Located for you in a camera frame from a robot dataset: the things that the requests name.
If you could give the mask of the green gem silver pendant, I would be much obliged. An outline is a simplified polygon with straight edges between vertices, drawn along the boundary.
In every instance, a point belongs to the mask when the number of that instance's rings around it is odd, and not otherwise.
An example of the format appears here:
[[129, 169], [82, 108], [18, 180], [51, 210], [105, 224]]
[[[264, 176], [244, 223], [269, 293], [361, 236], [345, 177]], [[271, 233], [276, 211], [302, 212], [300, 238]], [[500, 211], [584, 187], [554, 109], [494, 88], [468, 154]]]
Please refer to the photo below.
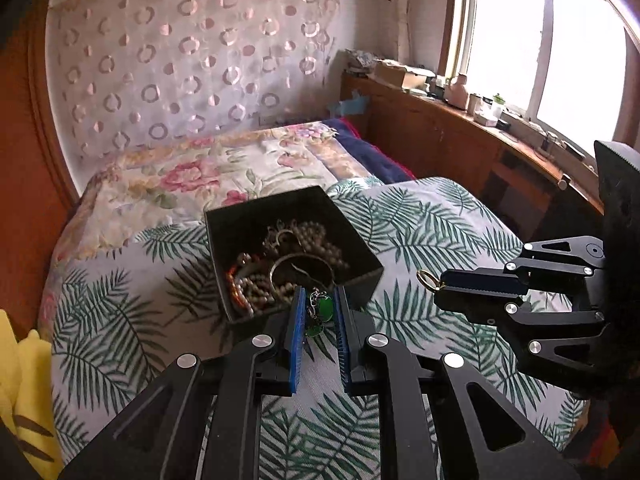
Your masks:
[[330, 294], [324, 289], [313, 288], [306, 302], [307, 337], [320, 335], [334, 315], [334, 304]]

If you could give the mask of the black jewelry box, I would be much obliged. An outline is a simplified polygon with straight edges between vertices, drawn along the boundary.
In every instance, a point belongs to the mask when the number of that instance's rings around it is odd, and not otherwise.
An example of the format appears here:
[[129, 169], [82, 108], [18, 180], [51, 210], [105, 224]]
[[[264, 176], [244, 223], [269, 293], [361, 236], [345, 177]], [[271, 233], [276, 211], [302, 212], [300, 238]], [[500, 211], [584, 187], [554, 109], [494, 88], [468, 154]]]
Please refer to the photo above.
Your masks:
[[315, 255], [334, 272], [357, 304], [366, 304], [383, 275], [378, 257], [318, 186], [271, 195], [205, 213], [210, 255], [221, 309], [233, 325], [288, 308], [268, 273], [286, 255]]

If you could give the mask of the wooden sideboard cabinet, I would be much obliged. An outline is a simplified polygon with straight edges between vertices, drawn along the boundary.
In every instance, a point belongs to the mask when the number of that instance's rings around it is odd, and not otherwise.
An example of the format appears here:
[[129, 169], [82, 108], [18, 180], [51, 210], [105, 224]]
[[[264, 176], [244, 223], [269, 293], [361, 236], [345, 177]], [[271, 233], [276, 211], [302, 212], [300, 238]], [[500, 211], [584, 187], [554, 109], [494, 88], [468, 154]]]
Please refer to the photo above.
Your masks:
[[521, 240], [602, 235], [599, 200], [514, 136], [444, 103], [344, 73], [340, 98], [355, 96], [369, 100], [349, 118], [364, 140], [417, 178], [461, 184]]

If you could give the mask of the palm leaf print blanket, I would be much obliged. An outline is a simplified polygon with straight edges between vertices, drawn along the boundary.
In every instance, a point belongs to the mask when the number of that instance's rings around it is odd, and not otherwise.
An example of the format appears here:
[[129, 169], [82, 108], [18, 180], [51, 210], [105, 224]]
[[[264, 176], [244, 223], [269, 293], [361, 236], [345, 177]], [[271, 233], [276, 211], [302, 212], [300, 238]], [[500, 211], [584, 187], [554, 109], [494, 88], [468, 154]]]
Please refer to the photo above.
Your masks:
[[[557, 448], [586, 406], [518, 372], [489, 326], [440, 310], [416, 272], [501, 268], [521, 241], [460, 184], [427, 178], [382, 185], [352, 179], [329, 196], [382, 264], [364, 307], [375, 327], [411, 351], [461, 354]], [[52, 325], [54, 428], [72, 460], [113, 417], [183, 353], [228, 352], [239, 326], [222, 310], [201, 222], [137, 233], [123, 248], [60, 269]], [[331, 327], [310, 338], [299, 392], [264, 402], [259, 474], [264, 479], [376, 479], [378, 401], [348, 396]]]

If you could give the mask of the pink ceramic jar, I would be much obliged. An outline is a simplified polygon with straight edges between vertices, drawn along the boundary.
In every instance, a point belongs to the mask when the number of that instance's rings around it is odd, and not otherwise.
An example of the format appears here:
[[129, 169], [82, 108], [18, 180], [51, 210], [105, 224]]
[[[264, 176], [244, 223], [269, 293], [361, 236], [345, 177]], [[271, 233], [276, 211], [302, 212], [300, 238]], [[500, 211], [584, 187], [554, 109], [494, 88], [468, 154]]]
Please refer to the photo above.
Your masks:
[[458, 73], [457, 77], [452, 78], [445, 88], [444, 99], [447, 104], [457, 110], [466, 110], [469, 103], [469, 91], [466, 88], [468, 76], [464, 73]]

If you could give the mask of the yellow plush toy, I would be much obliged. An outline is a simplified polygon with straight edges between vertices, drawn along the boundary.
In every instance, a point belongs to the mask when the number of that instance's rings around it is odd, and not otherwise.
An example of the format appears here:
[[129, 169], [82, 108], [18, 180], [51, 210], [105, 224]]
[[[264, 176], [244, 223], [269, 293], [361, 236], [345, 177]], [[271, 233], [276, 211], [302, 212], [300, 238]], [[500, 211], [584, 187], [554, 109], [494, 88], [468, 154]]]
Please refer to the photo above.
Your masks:
[[51, 344], [36, 330], [19, 340], [6, 312], [1, 313], [1, 427], [9, 442], [1, 447], [1, 460], [18, 458], [28, 465], [14, 474], [1, 466], [3, 479], [55, 479], [63, 469], [61, 447], [55, 435]]

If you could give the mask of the metal bangle in box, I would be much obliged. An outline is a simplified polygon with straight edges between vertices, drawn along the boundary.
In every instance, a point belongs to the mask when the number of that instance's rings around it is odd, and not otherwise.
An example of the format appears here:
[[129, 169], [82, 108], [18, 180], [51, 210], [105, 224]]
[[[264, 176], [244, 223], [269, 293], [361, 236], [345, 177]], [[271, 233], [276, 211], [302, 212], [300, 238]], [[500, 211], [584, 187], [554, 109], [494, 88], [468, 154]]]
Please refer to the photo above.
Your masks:
[[302, 252], [277, 259], [269, 270], [268, 278], [272, 292], [279, 299], [291, 296], [297, 287], [332, 292], [335, 286], [334, 272], [329, 263]]

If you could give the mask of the navy blue blanket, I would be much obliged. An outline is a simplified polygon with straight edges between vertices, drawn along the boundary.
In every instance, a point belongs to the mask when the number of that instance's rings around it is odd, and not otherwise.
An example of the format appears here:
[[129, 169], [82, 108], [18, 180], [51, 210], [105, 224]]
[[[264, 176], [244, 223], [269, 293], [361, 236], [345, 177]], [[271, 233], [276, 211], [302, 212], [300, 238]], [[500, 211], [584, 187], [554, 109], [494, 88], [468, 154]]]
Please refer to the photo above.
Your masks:
[[323, 123], [335, 129], [337, 142], [384, 184], [407, 182], [416, 178], [408, 168], [387, 156], [374, 144], [364, 140], [355, 126], [346, 118], [329, 118]]

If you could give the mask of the cardboard box on cabinet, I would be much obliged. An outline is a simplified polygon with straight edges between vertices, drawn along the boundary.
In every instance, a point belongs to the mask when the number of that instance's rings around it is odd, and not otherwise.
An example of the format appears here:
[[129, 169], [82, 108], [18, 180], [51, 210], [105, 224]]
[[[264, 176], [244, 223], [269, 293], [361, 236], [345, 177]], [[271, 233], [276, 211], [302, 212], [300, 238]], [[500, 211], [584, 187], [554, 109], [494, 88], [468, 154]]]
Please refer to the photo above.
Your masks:
[[384, 84], [401, 89], [424, 88], [435, 77], [431, 70], [412, 67], [394, 60], [378, 60], [374, 66], [372, 78]]

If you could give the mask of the floral quilt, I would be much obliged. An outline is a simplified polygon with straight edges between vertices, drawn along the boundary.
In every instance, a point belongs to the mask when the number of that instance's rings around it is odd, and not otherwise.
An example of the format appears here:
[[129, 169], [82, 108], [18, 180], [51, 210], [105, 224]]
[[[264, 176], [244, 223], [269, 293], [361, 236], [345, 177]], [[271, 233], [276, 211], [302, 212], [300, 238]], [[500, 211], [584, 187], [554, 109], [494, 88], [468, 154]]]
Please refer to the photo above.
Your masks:
[[205, 211], [296, 188], [330, 188], [381, 179], [344, 148], [344, 124], [232, 132], [119, 154], [89, 181], [55, 245], [44, 285], [38, 330], [50, 339], [65, 275], [75, 260], [116, 257], [139, 242], [155, 259], [201, 247], [189, 228]]

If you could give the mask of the circle pattern sheer curtain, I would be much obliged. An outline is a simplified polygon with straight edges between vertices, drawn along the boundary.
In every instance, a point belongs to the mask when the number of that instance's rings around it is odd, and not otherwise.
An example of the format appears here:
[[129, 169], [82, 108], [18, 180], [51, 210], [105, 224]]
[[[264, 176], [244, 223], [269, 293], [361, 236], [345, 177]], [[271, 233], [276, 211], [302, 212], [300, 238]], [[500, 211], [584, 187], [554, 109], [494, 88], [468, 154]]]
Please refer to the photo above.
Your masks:
[[340, 0], [62, 0], [49, 86], [70, 154], [317, 117]]

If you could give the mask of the window with white frame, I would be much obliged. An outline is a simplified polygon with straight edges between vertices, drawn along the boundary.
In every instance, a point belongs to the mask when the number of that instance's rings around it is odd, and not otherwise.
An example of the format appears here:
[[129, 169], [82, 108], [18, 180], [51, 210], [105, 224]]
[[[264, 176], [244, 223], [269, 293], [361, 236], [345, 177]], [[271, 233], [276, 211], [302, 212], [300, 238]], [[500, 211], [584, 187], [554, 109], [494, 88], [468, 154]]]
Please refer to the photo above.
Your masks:
[[579, 151], [639, 144], [639, 40], [611, 0], [449, 0], [444, 73]]

